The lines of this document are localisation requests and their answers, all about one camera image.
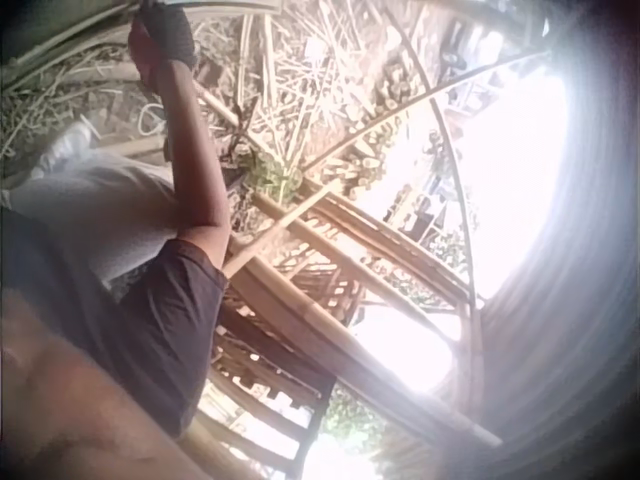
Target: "dark t-shirt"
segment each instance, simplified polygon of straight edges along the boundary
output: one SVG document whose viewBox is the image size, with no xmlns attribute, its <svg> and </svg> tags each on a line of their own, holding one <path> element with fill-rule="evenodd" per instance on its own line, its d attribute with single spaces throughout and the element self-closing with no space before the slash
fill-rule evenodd
<svg viewBox="0 0 640 480">
<path fill-rule="evenodd" d="M 109 373 L 172 437 L 189 425 L 207 375 L 227 281 L 195 245 L 168 241 L 117 303 L 43 226 L 2 209 L 2 287 Z"/>
</svg>

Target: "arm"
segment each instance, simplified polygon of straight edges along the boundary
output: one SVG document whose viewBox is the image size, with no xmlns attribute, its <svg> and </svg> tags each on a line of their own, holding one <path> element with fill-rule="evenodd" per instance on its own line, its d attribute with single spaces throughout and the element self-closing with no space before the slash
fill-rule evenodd
<svg viewBox="0 0 640 480">
<path fill-rule="evenodd" d="M 231 231 L 226 188 L 193 86 L 194 43 L 182 8 L 142 8 L 131 27 L 129 51 L 142 82 L 164 104 L 183 220 L 178 237 L 202 249 L 220 268 Z"/>
<path fill-rule="evenodd" d="M 167 116 L 174 188 L 184 222 L 178 238 L 201 248 L 221 268 L 231 231 L 229 206 L 191 71 L 168 60 L 157 68 L 155 80 Z"/>
</svg>

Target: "bare skin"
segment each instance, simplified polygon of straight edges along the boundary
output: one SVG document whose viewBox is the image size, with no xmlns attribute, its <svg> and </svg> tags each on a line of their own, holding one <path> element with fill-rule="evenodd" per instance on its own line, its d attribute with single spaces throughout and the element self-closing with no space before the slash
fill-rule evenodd
<svg viewBox="0 0 640 480">
<path fill-rule="evenodd" d="M 3 457 L 23 477 L 209 478 L 15 292 L 3 295 L 2 334 Z"/>
<path fill-rule="evenodd" d="M 178 238 L 200 247 L 220 268 L 231 232 L 227 192 L 191 71 L 169 60 L 155 75 L 167 115 L 175 195 L 183 220 Z"/>
</svg>

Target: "sleeve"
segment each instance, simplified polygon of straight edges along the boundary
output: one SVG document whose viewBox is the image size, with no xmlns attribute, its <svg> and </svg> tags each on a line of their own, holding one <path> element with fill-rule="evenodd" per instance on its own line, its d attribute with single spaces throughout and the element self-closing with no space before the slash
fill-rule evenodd
<svg viewBox="0 0 640 480">
<path fill-rule="evenodd" d="M 206 254 L 168 241 L 121 301 L 120 349 L 127 390 L 167 433 L 178 437 L 197 408 L 211 361 L 227 280 Z"/>
</svg>

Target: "person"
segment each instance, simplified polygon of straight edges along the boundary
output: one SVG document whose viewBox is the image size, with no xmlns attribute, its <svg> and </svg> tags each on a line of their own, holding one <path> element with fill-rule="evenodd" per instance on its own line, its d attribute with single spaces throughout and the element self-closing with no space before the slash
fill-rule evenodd
<svg viewBox="0 0 640 480">
<path fill-rule="evenodd" d="M 23 296 L 2 307 L 1 478 L 210 478 Z"/>
<path fill-rule="evenodd" d="M 38 362 L 33 374 L 46 378 L 52 373 L 49 368 L 60 368 L 52 374 L 52 393 L 45 399 L 35 398 L 44 388 L 33 392 L 23 385 L 8 391 L 11 408 L 29 411 L 29 402 L 35 402 L 43 410 L 42 417 L 34 417 L 41 422 L 27 421 L 24 414 L 27 423 L 8 430 L 13 435 L 3 438 L 3 464 L 17 458 L 23 465 L 29 455 L 15 454 L 15 449 L 22 451 L 22 440 L 28 444 L 24 448 L 33 449 L 27 437 L 36 435 L 35 430 L 42 428 L 42 435 L 49 428 L 64 433 L 68 422 L 75 425 L 68 434 L 80 435 L 74 441 L 82 444 L 86 437 L 82 448 L 109 449 L 123 438 L 125 444 L 133 443 L 136 437 L 127 438 L 123 422 L 106 418 L 120 412 L 141 424 L 141 430 L 153 432 L 150 422 L 141 418 L 148 415 L 164 431 L 153 432 L 152 438 L 178 438 L 204 387 L 227 285 L 220 269 L 231 227 L 222 170 L 193 85 L 194 42 L 183 10 L 143 4 L 132 24 L 129 47 L 142 82 L 164 105 L 172 178 L 164 178 L 161 170 L 149 174 L 126 159 L 107 158 L 105 164 L 104 155 L 85 148 L 90 138 L 75 125 L 54 143 L 27 182 L 4 192 L 9 208 L 2 208 L 2 287 L 17 292 L 29 306 L 32 313 L 21 316 L 41 324 L 33 328 L 45 332 L 41 336 L 49 340 L 43 342 L 52 346 L 47 362 Z M 69 142 L 73 149 L 64 147 Z M 65 156 L 65 151 L 82 151 L 81 159 Z M 114 195 L 92 196 L 96 189 Z M 145 273 L 116 301 L 105 282 L 147 257 L 153 259 Z M 3 328 L 7 325 L 3 314 Z M 14 355 L 20 367 L 3 374 L 3 387 L 5 378 L 7 384 L 20 378 L 31 384 L 20 364 L 21 355 L 29 357 L 20 353 L 21 348 L 28 350 L 29 342 L 17 340 L 10 347 L 18 354 L 3 342 L 3 359 Z M 117 385 L 98 378 L 105 376 L 100 369 Z M 100 407 L 100 385 L 107 384 L 104 392 L 113 397 L 113 408 L 109 401 Z M 78 393 L 77 404 L 76 397 L 53 393 L 54 388 L 75 392 L 94 385 L 95 392 Z M 144 413 L 128 405 L 119 388 Z M 16 391 L 22 392 L 25 405 Z M 85 408 L 84 417 L 71 411 Z M 96 410 L 101 419 L 93 420 L 91 433 L 80 418 L 89 421 L 88 412 Z M 137 441 L 145 440 L 142 436 Z"/>
</svg>

